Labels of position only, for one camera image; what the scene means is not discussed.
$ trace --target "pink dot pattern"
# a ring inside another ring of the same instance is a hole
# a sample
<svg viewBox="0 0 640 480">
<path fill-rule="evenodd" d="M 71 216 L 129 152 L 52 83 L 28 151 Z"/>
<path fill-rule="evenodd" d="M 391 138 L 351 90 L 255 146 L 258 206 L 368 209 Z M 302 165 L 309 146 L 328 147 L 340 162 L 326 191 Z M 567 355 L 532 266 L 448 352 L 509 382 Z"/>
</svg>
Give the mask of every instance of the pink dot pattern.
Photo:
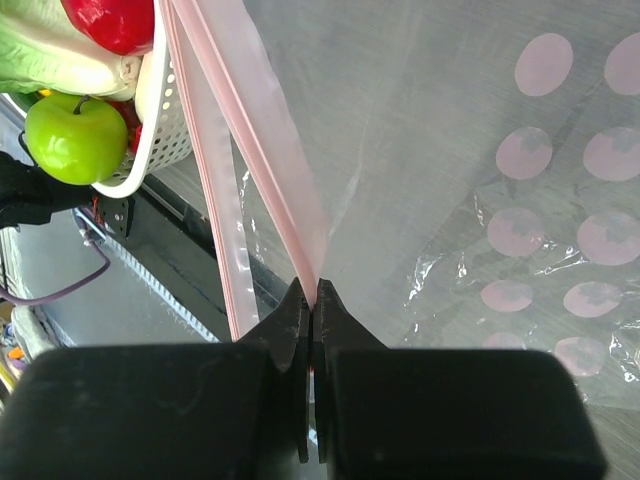
<svg viewBox="0 0 640 480">
<path fill-rule="evenodd" d="M 622 292 L 615 285 L 585 282 L 573 287 L 564 296 L 564 308 L 577 317 L 597 318 L 611 312 L 622 300 Z"/>
<path fill-rule="evenodd" d="M 480 297 L 487 307 L 496 312 L 519 312 L 531 305 L 533 288 L 513 280 L 498 280 L 484 287 Z"/>
<path fill-rule="evenodd" d="M 578 246 L 595 264 L 624 265 L 640 256 L 640 224 L 625 213 L 592 215 L 578 229 Z"/>
<path fill-rule="evenodd" d="M 556 33 L 542 34 L 524 48 L 515 67 L 519 90 L 530 97 L 548 95 L 568 77 L 573 64 L 569 41 Z M 604 78 L 621 95 L 640 95 L 640 33 L 623 39 L 610 52 Z M 520 128 L 507 136 L 496 151 L 500 172 L 514 180 L 540 175 L 549 165 L 553 148 L 549 136 L 534 127 Z M 640 175 L 640 130 L 615 127 L 595 135 L 585 147 L 583 164 L 594 177 L 624 182 Z M 542 221 L 531 211 L 508 208 L 497 212 L 489 222 L 487 236 L 491 246 L 509 257 L 533 254 L 544 242 Z M 640 257 L 640 223 L 624 213 L 604 212 L 587 218 L 577 233 L 582 254 L 598 265 L 618 266 Z M 480 292 L 489 308 L 518 312 L 533 301 L 533 289 L 513 280 L 493 282 Z M 564 308 L 576 317 L 594 319 L 614 311 L 623 293 L 615 285 L 584 282 L 568 290 Z M 484 343 L 487 348 L 525 348 L 524 341 L 510 332 L 497 332 Z M 595 339 L 571 337 L 560 340 L 554 354 L 576 377 L 600 373 L 607 348 Z"/>
<path fill-rule="evenodd" d="M 622 40 L 609 54 L 604 78 L 621 95 L 640 94 L 640 33 Z"/>
<path fill-rule="evenodd" d="M 525 47 L 516 63 L 516 84 L 530 97 L 548 95 L 562 85 L 573 64 L 569 41 L 557 33 L 540 35 Z"/>
<path fill-rule="evenodd" d="M 602 370 L 607 349 L 592 338 L 571 337 L 560 340 L 556 344 L 554 354 L 571 375 L 592 377 Z"/>
<path fill-rule="evenodd" d="M 505 138 L 496 152 L 498 169 L 514 180 L 537 177 L 549 165 L 553 148 L 543 130 L 520 128 Z"/>
<path fill-rule="evenodd" d="M 594 177 L 623 182 L 640 174 L 640 131 L 616 127 L 598 133 L 584 150 L 585 168 Z"/>
<path fill-rule="evenodd" d="M 508 257 L 526 257 L 534 253 L 545 238 L 538 216 L 525 208 L 507 208 L 496 213 L 487 228 L 489 243 Z"/>
</svg>

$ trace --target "green apple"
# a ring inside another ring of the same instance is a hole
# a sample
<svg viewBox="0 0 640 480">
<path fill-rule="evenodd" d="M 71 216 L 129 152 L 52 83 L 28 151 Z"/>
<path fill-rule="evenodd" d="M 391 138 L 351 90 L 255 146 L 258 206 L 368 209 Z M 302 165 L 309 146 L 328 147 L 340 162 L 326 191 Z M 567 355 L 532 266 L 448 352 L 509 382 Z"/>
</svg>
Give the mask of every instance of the green apple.
<svg viewBox="0 0 640 480">
<path fill-rule="evenodd" d="M 27 113 L 31 156 L 56 180 L 90 185 L 109 178 L 127 151 L 127 125 L 106 102 L 55 93 Z"/>
</svg>

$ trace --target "transparent plastic bag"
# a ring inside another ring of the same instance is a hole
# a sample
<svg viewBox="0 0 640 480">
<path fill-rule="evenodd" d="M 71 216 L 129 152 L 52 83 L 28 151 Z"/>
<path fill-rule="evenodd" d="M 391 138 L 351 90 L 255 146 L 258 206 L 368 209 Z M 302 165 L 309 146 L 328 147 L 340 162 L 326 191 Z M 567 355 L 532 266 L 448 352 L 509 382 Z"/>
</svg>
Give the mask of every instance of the transparent plastic bag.
<svg viewBox="0 0 640 480">
<path fill-rule="evenodd" d="M 586 400 L 640 407 L 640 4 L 244 5 L 329 217 L 322 276 L 356 318 L 388 345 L 549 351 Z M 289 281 L 271 194 L 240 170 L 249 252 Z"/>
<path fill-rule="evenodd" d="M 240 1 L 159 0 L 220 260 L 234 340 L 257 323 L 226 120 L 313 304 L 325 216 L 298 133 Z"/>
</svg>

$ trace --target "green cabbage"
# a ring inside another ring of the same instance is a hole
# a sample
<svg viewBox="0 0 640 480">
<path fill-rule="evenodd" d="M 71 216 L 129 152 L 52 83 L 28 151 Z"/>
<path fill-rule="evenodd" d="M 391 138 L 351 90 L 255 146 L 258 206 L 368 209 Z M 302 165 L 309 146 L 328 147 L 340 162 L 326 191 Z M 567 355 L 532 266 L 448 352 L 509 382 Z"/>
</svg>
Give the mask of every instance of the green cabbage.
<svg viewBox="0 0 640 480">
<path fill-rule="evenodd" d="M 0 92 L 50 88 L 133 97 L 138 57 L 121 57 L 78 32 L 60 0 L 0 0 Z"/>
</svg>

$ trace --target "purple cable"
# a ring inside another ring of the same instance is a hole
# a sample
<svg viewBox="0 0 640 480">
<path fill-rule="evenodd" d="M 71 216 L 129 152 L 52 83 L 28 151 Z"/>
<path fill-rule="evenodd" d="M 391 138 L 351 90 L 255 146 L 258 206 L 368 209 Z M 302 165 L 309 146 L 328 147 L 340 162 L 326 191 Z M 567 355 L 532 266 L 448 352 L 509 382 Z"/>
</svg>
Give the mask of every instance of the purple cable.
<svg viewBox="0 0 640 480">
<path fill-rule="evenodd" d="M 2 286 L 0 286 L 0 297 L 4 298 L 5 300 L 17 306 L 31 307 L 35 305 L 42 305 L 44 303 L 53 302 L 54 300 L 58 300 L 64 297 L 65 295 L 69 295 L 70 293 L 75 292 L 76 290 L 84 287 L 89 282 L 92 282 L 93 280 L 95 280 L 96 278 L 98 278 L 100 275 L 102 275 L 104 272 L 108 270 L 108 268 L 111 266 L 111 260 L 109 260 L 109 258 L 104 254 L 102 250 L 100 250 L 100 247 L 96 245 L 96 242 L 91 237 L 89 237 L 89 233 L 88 233 L 89 227 L 87 226 L 87 224 L 82 219 L 78 218 L 75 215 L 75 213 L 73 215 L 76 218 L 76 222 L 82 227 L 82 232 L 83 232 L 82 237 L 84 238 L 85 245 L 91 247 L 94 250 L 94 252 L 96 252 L 98 256 L 102 258 L 102 260 L 104 261 L 104 264 L 98 270 L 93 272 L 91 275 L 88 275 L 82 280 L 74 283 L 73 285 L 69 285 L 68 287 L 63 288 L 58 292 L 47 295 L 46 297 L 19 298 L 11 295 L 11 293 Z"/>
</svg>

